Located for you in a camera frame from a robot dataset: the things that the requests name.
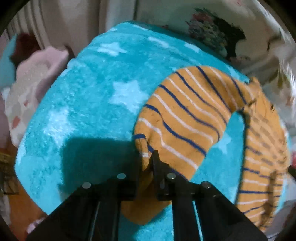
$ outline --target white star pattern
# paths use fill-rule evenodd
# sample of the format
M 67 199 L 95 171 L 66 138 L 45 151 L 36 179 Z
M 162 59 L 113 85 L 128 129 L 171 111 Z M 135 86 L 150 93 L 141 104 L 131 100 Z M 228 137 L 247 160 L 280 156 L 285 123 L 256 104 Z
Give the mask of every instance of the white star pattern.
M 68 108 L 63 108 L 60 111 L 50 111 L 48 124 L 43 129 L 43 133 L 51 136 L 58 148 L 62 147 L 64 141 L 75 130 L 73 125 L 67 120 L 68 114 Z
M 137 110 L 149 98 L 148 94 L 140 90 L 136 80 L 128 83 L 113 82 L 113 88 L 115 92 L 109 103 L 123 104 L 133 114 L 137 114 Z
M 143 27 L 141 27 L 141 26 L 139 26 L 139 25 L 136 25 L 136 24 L 133 24 L 133 27 L 135 27 L 135 28 L 139 28 L 139 29 L 141 29 L 141 30 L 143 30 L 143 31 L 146 31 L 146 30 L 147 30 L 146 28 L 143 28 Z
M 118 56 L 119 53 L 127 53 L 126 50 L 120 48 L 118 42 L 113 42 L 111 44 L 101 44 L 97 51 L 100 53 L 107 53 L 113 57 Z
M 197 46 L 195 46 L 193 44 L 190 44 L 190 43 L 185 43 L 184 46 L 189 48 L 189 49 L 192 49 L 196 53 L 198 53 L 200 51 L 200 48 L 198 48 Z
M 167 49 L 167 48 L 169 48 L 169 46 L 170 46 L 167 42 L 162 41 L 162 40 L 157 39 L 157 38 L 154 38 L 154 37 L 149 37 L 148 40 L 151 41 L 151 42 L 158 43 L 158 44 L 159 44 L 161 47 L 163 47 L 164 49 Z
M 227 154 L 227 145 L 231 142 L 231 137 L 225 132 L 222 139 L 213 146 L 213 148 L 218 148 L 223 154 Z

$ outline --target wooden floor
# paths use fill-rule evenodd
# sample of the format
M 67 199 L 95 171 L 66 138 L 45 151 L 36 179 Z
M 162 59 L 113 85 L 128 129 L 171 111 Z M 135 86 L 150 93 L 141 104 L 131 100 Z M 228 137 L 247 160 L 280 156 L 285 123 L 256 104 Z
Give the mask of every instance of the wooden floor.
M 0 149 L 0 151 L 15 157 L 17 148 L 10 143 L 6 150 Z M 32 201 L 20 182 L 18 182 L 18 189 L 18 195 L 9 196 L 10 229 L 20 241 L 24 241 L 26 238 L 26 229 L 29 224 L 46 216 L 46 214 Z

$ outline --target pink cloth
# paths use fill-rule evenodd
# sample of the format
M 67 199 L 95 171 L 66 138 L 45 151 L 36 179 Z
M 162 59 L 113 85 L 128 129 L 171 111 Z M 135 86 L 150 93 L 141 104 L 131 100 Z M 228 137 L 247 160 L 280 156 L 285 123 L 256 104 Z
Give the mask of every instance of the pink cloth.
M 60 51 L 49 46 L 45 50 L 36 51 L 29 59 L 18 66 L 17 79 L 23 76 L 33 65 L 46 64 L 48 67 L 47 76 L 39 82 L 33 95 L 32 101 L 34 101 L 35 107 L 39 105 L 45 93 L 67 67 L 68 62 L 69 52 L 67 50 Z
M 18 147 L 42 98 L 67 67 L 68 50 L 47 47 L 36 51 L 17 68 L 17 79 L 5 103 L 11 140 Z

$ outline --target turquoise blanket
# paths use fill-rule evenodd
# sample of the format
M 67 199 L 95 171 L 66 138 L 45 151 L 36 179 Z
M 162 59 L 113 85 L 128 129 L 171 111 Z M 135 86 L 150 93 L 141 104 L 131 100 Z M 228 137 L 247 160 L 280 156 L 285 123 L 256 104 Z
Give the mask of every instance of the turquoise blanket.
M 50 214 L 82 183 L 126 170 L 142 106 L 168 75 L 190 65 L 210 65 L 248 82 L 198 42 L 155 26 L 125 22 L 94 38 L 46 93 L 19 146 L 15 171 L 32 200 Z M 210 181 L 232 202 L 243 130 L 243 118 L 234 114 L 192 179 Z M 173 240 L 172 225 L 171 207 L 145 226 L 121 217 L 119 237 Z

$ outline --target striped towel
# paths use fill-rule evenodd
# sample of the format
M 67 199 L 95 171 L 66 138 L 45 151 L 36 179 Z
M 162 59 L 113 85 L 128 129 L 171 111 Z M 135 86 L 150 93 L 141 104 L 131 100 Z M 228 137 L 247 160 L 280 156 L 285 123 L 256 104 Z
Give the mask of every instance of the striped towel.
M 132 222 L 145 224 L 169 204 L 153 197 L 153 176 L 148 168 L 153 150 L 191 179 L 210 147 L 222 138 L 235 111 L 243 114 L 246 125 L 237 207 L 261 230 L 268 227 L 289 163 L 279 116 L 256 79 L 246 85 L 207 66 L 179 69 L 143 107 L 134 131 L 143 161 L 139 196 L 122 204 L 123 214 Z

